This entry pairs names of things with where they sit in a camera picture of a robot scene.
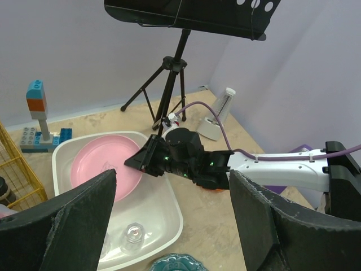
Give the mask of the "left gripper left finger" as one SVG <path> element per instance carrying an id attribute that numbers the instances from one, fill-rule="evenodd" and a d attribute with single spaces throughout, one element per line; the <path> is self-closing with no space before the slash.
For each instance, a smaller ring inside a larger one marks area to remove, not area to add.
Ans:
<path id="1" fill-rule="evenodd" d="M 1 219 L 1 270 L 97 270 L 115 199 L 106 170 L 46 202 Z"/>

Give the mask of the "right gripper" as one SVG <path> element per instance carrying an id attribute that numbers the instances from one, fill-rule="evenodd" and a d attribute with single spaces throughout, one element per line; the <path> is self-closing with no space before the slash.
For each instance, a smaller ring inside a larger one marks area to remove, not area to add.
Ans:
<path id="1" fill-rule="evenodd" d="M 204 147 L 196 132 L 176 128 L 165 138 L 151 134 L 145 145 L 126 159 L 124 165 L 155 177 L 166 172 L 191 179 L 203 152 Z"/>

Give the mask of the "pink plate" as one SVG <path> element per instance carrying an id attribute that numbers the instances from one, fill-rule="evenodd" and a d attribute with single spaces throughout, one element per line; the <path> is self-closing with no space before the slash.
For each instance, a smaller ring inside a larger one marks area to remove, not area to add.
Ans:
<path id="1" fill-rule="evenodd" d="M 76 155 L 71 167 L 71 184 L 75 188 L 98 174 L 116 171 L 115 202 L 127 197 L 139 184 L 142 173 L 124 165 L 140 150 L 135 141 L 124 135 L 104 135 L 86 144 Z"/>

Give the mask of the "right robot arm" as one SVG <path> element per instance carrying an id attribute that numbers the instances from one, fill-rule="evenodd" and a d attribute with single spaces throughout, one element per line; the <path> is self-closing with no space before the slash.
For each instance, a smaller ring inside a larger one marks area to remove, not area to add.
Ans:
<path id="1" fill-rule="evenodd" d="M 207 151 L 196 132 L 186 128 L 153 134 L 124 165 L 158 177 L 165 172 L 211 190 L 230 188 L 230 171 L 238 171 L 262 186 L 294 186 L 322 192 L 324 212 L 360 221 L 360 165 L 337 141 L 324 149 L 286 154 L 249 154 L 241 149 Z"/>

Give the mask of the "orange plate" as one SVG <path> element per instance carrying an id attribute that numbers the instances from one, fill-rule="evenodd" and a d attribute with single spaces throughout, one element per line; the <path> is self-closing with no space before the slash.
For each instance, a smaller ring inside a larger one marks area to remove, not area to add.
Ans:
<path id="1" fill-rule="evenodd" d="M 210 192 L 213 192 L 213 193 L 221 193 L 223 191 L 226 191 L 224 189 L 214 189 L 214 190 L 209 190 Z"/>

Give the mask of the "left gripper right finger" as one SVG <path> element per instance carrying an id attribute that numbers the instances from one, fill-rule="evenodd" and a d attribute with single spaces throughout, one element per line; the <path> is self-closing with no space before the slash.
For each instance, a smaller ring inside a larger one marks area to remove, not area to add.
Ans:
<path id="1" fill-rule="evenodd" d="M 360 270 L 360 209 L 304 207 L 230 172 L 230 195 L 247 270 Z"/>

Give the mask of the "small black cap spice jar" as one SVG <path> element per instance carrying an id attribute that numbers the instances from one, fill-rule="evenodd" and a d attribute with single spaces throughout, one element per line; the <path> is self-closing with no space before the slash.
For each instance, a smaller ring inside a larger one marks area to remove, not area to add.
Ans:
<path id="1" fill-rule="evenodd" d="M 8 208 L 12 208 L 17 201 L 17 196 L 3 177 L 0 177 L 0 196 L 0 203 Z"/>

